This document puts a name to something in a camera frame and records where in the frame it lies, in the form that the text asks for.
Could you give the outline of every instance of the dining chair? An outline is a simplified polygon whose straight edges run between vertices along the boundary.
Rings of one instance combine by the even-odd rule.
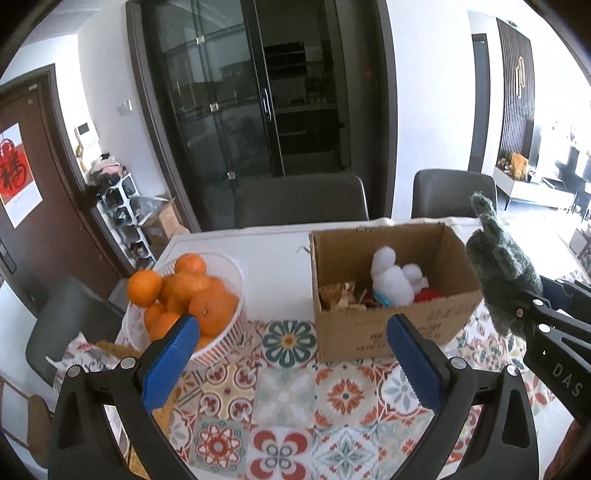
[[[27,434],[25,438],[19,438],[11,433],[2,424],[2,397],[12,393],[13,400],[10,402],[11,410],[18,411],[15,408],[15,402],[22,402],[26,405],[23,409],[27,411]],[[45,400],[39,395],[25,395],[21,390],[11,384],[0,375],[0,436],[3,433],[14,443],[28,450],[33,460],[42,468],[47,468],[49,460],[49,434],[51,431],[51,422],[53,415],[47,408]]]
[[[237,228],[368,218],[363,183],[352,173],[252,180],[236,190]]]
[[[25,357],[31,368],[53,386],[56,368],[46,356],[60,361],[68,344],[82,332],[90,343],[114,342],[125,312],[102,299],[75,278],[66,277],[50,291],[37,316]]]
[[[471,202],[474,192],[482,192],[496,210],[496,185],[492,177],[473,171],[420,170],[414,176],[411,218],[475,218]]]

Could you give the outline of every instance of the white plastic basket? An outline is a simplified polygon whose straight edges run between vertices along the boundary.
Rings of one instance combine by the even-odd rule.
[[[197,253],[207,265],[207,275],[221,278],[226,288],[239,299],[236,312],[223,332],[213,342],[191,356],[193,362],[208,367],[226,357],[236,347],[244,332],[246,323],[244,279],[240,268],[231,258],[212,252]],[[175,262],[176,259],[171,260],[155,270],[162,276],[172,275]],[[146,350],[150,344],[150,336],[144,326],[144,312],[145,309],[130,303],[123,317],[127,338],[131,346],[140,352]]]

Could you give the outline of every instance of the black chair back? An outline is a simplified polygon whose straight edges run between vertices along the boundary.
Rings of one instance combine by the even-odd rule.
[[[53,385],[56,368],[45,357],[60,361],[79,332],[90,343],[114,342],[124,314],[83,283],[67,277],[50,292],[37,317],[25,351],[27,362],[46,383]]]
[[[414,176],[411,218],[475,218],[470,201],[474,192],[482,192],[496,209],[496,185],[492,177],[473,171],[420,170]]]
[[[236,191],[237,228],[367,220],[361,180],[326,173],[253,180]]]

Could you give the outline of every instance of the striped wall panel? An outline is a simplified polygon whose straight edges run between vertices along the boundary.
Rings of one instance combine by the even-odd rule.
[[[534,58],[530,40],[496,19],[501,37],[504,70],[504,108],[499,158],[517,152],[528,158],[534,133]]]

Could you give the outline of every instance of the orange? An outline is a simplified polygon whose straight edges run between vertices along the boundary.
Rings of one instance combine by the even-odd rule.
[[[161,288],[162,278],[154,270],[139,270],[127,283],[127,296],[134,305],[146,308],[156,301]]]
[[[163,313],[166,313],[166,305],[162,303],[154,303],[150,305],[144,312],[144,326],[147,331],[160,320]]]
[[[205,275],[177,273],[172,279],[171,294],[183,307],[188,307],[193,295],[209,288],[210,280]]]
[[[168,312],[178,313],[179,315],[187,313],[187,307],[181,305],[173,295],[171,295],[168,298],[168,302],[166,302],[166,310]]]
[[[160,303],[166,304],[168,302],[168,298],[170,297],[171,288],[173,286],[173,276],[166,275],[162,277],[162,288],[160,289],[160,295],[158,295],[158,299]]]
[[[184,254],[181,255],[174,264],[175,273],[192,273],[193,275],[205,275],[207,272],[207,265],[200,255]]]
[[[199,322],[202,334],[215,337],[228,326],[237,306],[238,298],[234,294],[210,288],[193,296],[189,313]]]
[[[223,282],[221,278],[217,277],[208,277],[209,278],[209,288],[212,290],[225,290],[226,284]]]
[[[150,340],[159,340],[164,337],[179,318],[180,315],[178,313],[163,313],[158,322],[152,325],[152,329],[150,330]]]
[[[207,335],[201,335],[199,337],[199,343],[195,347],[195,351],[205,348],[207,345],[209,345],[211,342],[213,342],[213,340],[214,340],[213,337],[210,337]]]

